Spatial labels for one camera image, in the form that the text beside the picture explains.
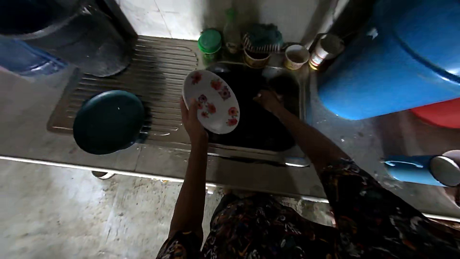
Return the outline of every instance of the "green lid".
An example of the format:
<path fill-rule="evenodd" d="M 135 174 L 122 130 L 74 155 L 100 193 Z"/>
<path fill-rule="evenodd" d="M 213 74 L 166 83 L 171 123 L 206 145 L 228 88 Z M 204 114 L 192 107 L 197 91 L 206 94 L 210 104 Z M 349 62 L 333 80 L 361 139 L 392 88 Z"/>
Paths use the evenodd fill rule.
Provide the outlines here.
<path fill-rule="evenodd" d="M 222 46 L 222 36 L 214 29 L 203 31 L 198 39 L 198 48 L 205 54 L 212 54 L 220 50 Z"/>

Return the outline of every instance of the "tiled wall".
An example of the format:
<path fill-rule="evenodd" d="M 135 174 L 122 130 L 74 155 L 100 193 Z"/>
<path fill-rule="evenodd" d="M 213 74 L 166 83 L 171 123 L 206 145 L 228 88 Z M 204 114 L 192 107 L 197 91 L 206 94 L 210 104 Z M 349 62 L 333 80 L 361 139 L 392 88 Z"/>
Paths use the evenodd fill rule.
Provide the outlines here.
<path fill-rule="evenodd" d="M 139 35 L 197 40 L 203 29 L 222 29 L 225 10 L 234 6 L 238 23 L 274 23 L 285 42 L 315 35 L 337 1 L 343 0 L 117 0 Z"/>

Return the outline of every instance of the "white plate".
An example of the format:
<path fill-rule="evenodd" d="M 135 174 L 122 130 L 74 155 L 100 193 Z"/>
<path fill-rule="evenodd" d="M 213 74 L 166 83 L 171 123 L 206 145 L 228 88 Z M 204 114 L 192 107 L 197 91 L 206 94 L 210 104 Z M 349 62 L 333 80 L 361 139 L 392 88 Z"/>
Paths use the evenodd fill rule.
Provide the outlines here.
<path fill-rule="evenodd" d="M 184 80 L 182 96 L 187 109 L 190 99 L 198 101 L 198 120 L 209 131 L 226 134 L 240 122 L 240 107 L 230 86 L 218 75 L 197 70 Z"/>

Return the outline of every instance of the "sleeve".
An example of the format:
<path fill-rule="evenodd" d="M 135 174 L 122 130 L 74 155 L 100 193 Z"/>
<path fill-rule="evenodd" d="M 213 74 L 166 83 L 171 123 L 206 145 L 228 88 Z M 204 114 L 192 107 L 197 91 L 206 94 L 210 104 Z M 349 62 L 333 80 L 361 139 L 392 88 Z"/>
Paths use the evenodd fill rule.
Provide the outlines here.
<path fill-rule="evenodd" d="M 201 258 L 201 244 L 194 232 L 178 231 L 168 238 L 160 248 L 157 259 L 195 259 Z"/>
<path fill-rule="evenodd" d="M 427 219 L 351 160 L 325 168 L 321 182 L 340 231 L 340 251 L 381 258 L 460 258 L 460 231 Z"/>

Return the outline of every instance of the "cup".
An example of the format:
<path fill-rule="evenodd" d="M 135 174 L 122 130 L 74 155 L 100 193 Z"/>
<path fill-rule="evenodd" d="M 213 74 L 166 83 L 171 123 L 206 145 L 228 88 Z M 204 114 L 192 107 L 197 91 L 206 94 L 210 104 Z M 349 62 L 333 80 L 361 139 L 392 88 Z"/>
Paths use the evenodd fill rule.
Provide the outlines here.
<path fill-rule="evenodd" d="M 385 167 L 396 180 L 443 187 L 460 184 L 460 167 L 446 156 L 388 156 Z"/>
<path fill-rule="evenodd" d="M 252 53 L 246 49 L 244 50 L 244 63 L 250 68 L 264 68 L 270 58 L 270 54 Z"/>
<path fill-rule="evenodd" d="M 284 66 L 291 70 L 301 68 L 310 58 L 310 53 L 302 45 L 289 46 L 284 55 Z"/>

